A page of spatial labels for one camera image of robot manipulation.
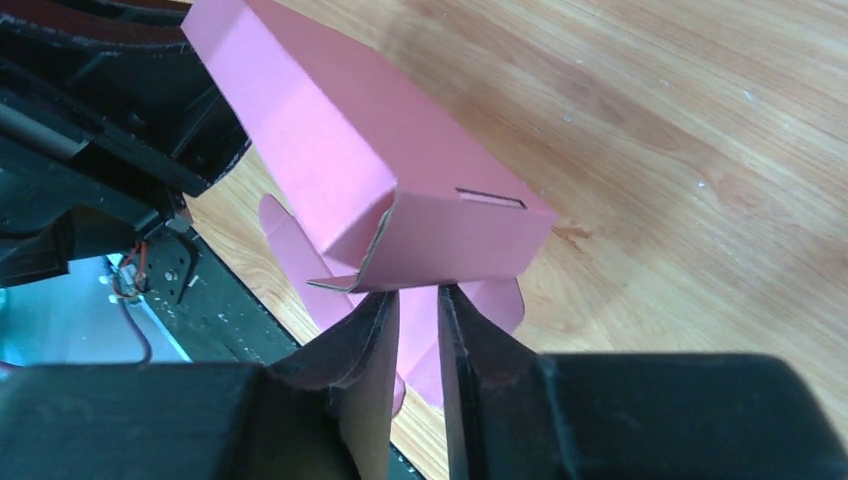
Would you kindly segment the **pink paper box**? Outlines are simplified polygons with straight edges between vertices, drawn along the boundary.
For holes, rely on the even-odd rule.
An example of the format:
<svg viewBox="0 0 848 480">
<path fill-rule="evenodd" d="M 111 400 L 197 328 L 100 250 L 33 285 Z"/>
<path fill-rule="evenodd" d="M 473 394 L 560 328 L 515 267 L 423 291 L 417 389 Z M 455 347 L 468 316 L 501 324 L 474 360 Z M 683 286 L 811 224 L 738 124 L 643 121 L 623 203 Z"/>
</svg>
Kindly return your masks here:
<svg viewBox="0 0 848 480">
<path fill-rule="evenodd" d="M 260 225 L 316 326 L 397 291 L 395 404 L 441 408 L 438 286 L 514 331 L 556 212 L 367 45 L 275 1 L 196 1 L 182 29 L 281 191 Z"/>
</svg>

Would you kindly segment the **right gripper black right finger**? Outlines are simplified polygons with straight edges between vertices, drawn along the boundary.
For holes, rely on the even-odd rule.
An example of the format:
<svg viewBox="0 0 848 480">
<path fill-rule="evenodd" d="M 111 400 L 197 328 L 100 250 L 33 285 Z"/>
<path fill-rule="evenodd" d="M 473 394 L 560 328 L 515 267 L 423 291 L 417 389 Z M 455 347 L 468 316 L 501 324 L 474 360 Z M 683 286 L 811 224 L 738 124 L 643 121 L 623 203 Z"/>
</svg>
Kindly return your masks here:
<svg viewBox="0 0 848 480">
<path fill-rule="evenodd" d="M 438 293 L 454 479 L 843 479 L 800 376 L 752 353 L 538 354 Z"/>
</svg>

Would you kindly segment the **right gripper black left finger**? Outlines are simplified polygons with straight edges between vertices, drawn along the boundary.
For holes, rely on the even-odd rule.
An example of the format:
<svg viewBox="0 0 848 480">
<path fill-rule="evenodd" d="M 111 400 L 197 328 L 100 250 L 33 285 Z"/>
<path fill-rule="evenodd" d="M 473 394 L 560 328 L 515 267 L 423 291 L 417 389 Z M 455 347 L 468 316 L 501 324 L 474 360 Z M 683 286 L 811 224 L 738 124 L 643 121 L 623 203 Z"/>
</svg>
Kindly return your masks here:
<svg viewBox="0 0 848 480">
<path fill-rule="evenodd" d="M 1 384 L 5 479 L 383 479 L 394 292 L 270 365 L 25 367 Z"/>
</svg>

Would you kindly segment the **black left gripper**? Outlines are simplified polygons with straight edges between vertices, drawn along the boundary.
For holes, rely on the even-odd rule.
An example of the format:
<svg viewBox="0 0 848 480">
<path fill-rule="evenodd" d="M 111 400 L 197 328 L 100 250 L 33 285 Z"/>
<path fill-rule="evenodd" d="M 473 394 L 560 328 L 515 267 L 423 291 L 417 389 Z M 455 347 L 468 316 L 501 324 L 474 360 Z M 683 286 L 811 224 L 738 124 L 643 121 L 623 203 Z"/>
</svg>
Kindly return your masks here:
<svg viewBox="0 0 848 480">
<path fill-rule="evenodd" d="M 250 141 L 180 1 L 1 5 L 1 283 L 190 227 Z"/>
</svg>

